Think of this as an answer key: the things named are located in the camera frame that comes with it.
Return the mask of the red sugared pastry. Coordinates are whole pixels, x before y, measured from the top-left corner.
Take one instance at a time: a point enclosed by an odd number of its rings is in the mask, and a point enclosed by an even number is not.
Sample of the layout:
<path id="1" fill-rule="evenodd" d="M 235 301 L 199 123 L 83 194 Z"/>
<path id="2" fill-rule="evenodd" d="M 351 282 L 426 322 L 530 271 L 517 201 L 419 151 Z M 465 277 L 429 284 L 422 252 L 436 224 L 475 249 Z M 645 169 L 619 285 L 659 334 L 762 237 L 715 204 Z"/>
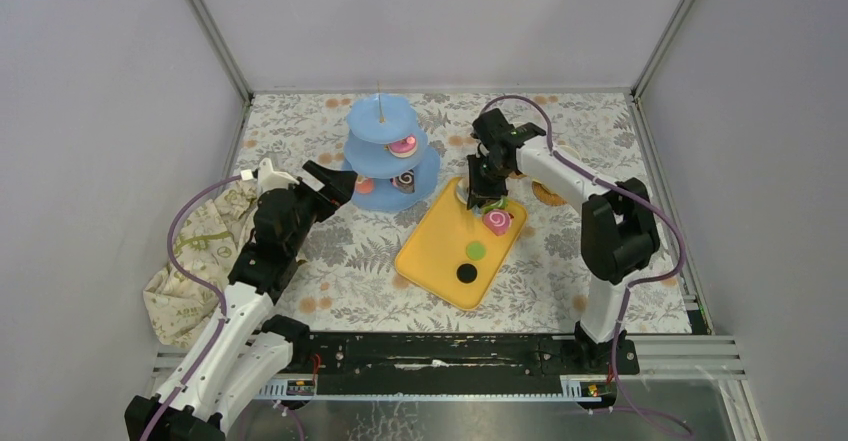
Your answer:
<path id="1" fill-rule="evenodd" d="M 373 178 L 359 175 L 355 182 L 355 192 L 360 195 L 367 195 L 374 191 L 375 180 Z"/>

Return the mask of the green swirl roll cake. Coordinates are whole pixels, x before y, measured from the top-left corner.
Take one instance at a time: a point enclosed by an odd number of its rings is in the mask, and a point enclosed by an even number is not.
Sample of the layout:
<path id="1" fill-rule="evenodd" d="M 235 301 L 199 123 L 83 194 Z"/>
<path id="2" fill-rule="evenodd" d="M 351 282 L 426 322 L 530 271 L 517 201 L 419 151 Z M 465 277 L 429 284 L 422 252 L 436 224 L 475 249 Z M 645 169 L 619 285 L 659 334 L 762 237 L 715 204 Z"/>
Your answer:
<path id="1" fill-rule="evenodd" d="M 486 200 L 479 207 L 479 212 L 481 215 L 485 215 L 493 210 L 505 210 L 509 204 L 509 200 L 507 197 L 501 197 L 497 200 Z"/>

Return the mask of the blue three-tier cake stand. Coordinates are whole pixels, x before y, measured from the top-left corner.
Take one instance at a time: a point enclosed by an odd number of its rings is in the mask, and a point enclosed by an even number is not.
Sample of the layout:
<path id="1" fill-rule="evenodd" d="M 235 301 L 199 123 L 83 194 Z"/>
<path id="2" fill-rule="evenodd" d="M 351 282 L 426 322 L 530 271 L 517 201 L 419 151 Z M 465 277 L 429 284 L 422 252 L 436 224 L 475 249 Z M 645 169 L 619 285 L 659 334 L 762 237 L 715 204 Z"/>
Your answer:
<path id="1" fill-rule="evenodd" d="M 373 178 L 375 189 L 367 195 L 353 193 L 352 202 L 363 210 L 400 212 L 431 195 L 438 181 L 440 156 L 430 145 L 418 113 L 402 95 L 375 93 L 353 102 L 346 115 L 349 128 L 343 146 L 345 170 Z M 418 150 L 408 158 L 392 156 L 387 144 L 414 135 Z M 404 171 L 415 172 L 413 194 L 398 192 L 390 179 Z"/>

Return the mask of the pink swirl roll cake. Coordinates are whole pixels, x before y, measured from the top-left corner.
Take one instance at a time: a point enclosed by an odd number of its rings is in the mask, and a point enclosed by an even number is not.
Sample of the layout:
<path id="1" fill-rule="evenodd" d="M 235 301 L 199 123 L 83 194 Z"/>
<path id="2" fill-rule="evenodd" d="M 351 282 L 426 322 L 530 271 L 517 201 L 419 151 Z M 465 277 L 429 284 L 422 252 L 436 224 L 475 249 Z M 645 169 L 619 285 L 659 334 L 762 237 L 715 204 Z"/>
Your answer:
<path id="1" fill-rule="evenodd" d="M 484 226 L 495 236 L 505 235 L 511 228 L 513 216 L 503 209 L 492 209 L 482 217 Z"/>

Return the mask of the chocolate swirl roll cake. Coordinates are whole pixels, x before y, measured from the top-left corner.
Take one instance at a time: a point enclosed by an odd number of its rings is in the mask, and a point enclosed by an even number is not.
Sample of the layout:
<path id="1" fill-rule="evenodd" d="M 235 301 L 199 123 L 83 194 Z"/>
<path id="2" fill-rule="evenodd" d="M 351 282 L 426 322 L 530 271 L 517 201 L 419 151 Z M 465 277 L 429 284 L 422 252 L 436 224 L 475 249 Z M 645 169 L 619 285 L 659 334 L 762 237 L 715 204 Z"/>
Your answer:
<path id="1" fill-rule="evenodd" d="M 415 172 L 410 169 L 390 179 L 390 184 L 400 193 L 413 194 L 416 190 Z"/>

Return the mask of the pink sprinkled donut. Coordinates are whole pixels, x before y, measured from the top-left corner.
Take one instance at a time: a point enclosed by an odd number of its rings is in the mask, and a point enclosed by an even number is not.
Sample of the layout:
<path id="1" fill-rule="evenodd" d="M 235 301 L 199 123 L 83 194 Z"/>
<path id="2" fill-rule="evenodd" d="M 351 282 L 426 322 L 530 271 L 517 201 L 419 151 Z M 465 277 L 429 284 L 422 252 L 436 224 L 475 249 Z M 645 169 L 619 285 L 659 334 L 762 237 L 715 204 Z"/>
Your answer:
<path id="1" fill-rule="evenodd" d="M 418 140 L 414 135 L 387 144 L 386 150 L 394 157 L 405 159 L 413 156 L 418 150 Z"/>

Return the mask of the yellow serving tray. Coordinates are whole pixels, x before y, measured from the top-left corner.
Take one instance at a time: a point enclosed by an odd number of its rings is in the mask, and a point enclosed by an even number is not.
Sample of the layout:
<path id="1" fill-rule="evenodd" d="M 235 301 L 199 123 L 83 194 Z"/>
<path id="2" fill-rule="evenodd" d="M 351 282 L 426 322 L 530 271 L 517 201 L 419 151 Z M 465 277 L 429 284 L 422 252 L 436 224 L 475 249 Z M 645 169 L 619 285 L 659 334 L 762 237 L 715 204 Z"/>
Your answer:
<path id="1" fill-rule="evenodd" d="M 505 209 L 513 216 L 510 230 L 495 236 L 483 222 L 479 211 L 468 210 L 459 202 L 455 177 L 449 181 L 436 201 L 414 229 L 395 258 L 397 273 L 431 294 L 463 310 L 477 308 L 518 240 L 528 213 L 524 205 L 508 198 Z M 486 256 L 478 261 L 467 258 L 465 247 L 479 241 Z M 478 270 L 477 279 L 461 283 L 456 269 L 464 263 Z"/>

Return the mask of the white glazed donut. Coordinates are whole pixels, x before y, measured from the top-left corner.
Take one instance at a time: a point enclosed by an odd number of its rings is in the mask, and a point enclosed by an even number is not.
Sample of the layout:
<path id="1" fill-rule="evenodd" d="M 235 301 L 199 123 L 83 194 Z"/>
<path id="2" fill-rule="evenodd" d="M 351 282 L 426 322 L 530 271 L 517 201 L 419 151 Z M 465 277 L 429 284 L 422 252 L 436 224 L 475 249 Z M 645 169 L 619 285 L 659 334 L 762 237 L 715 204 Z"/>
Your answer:
<path id="1" fill-rule="evenodd" d="M 460 179 L 456 184 L 455 194 L 459 202 L 466 205 L 469 196 L 469 186 L 466 179 Z"/>

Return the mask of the green ceramic mug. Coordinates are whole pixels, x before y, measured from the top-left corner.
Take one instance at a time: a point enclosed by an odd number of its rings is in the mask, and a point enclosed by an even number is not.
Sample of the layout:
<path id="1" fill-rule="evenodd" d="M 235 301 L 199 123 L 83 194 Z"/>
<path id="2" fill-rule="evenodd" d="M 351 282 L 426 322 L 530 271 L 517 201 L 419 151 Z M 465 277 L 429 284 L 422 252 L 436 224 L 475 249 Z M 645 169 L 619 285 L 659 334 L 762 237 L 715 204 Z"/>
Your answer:
<path id="1" fill-rule="evenodd" d="M 578 153 L 575 149 L 573 149 L 573 148 L 571 148 L 571 147 L 564 146 L 564 147 L 562 147 L 562 148 L 560 149 L 560 151 L 561 151 L 563 154 L 565 154 L 565 155 L 569 156 L 570 158 L 573 158 L 574 160 L 577 160 L 577 161 L 580 161 L 580 160 L 581 160 L 581 156 L 580 156 L 580 154 L 579 154 L 579 153 Z"/>

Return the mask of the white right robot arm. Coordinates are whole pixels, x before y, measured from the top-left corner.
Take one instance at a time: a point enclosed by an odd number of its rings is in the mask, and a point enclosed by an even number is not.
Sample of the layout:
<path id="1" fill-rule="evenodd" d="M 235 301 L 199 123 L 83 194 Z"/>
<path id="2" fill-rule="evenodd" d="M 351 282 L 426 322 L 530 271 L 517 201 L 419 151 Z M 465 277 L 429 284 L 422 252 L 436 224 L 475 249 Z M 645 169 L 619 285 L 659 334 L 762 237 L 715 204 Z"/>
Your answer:
<path id="1" fill-rule="evenodd" d="M 646 186 L 635 178 L 616 181 L 561 153 L 551 135 L 529 122 L 509 123 L 500 109 L 472 123 L 478 151 L 468 156 L 464 199 L 469 210 L 506 197 L 506 180 L 524 174 L 561 197 L 580 217 L 580 255 L 593 275 L 587 308 L 575 327 L 575 363 L 597 373 L 613 359 L 621 329 L 625 284 L 648 267 L 660 238 Z"/>

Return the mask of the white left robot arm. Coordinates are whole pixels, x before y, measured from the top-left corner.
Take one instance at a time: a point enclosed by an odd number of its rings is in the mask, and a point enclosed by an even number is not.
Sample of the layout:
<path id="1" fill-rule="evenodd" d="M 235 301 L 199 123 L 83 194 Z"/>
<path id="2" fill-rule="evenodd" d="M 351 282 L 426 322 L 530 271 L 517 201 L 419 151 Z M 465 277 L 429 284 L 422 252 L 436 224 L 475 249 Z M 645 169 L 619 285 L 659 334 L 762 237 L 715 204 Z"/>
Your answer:
<path id="1" fill-rule="evenodd" d="M 276 373 L 309 362 L 308 326 L 272 310 L 299 268 L 311 228 L 351 200 L 357 175 L 313 161 L 303 168 L 320 189 L 269 159 L 241 173 L 259 188 L 251 233 L 226 288 L 213 290 L 218 308 L 198 340 L 153 396 L 137 396 L 126 408 L 130 439 L 223 440 Z"/>

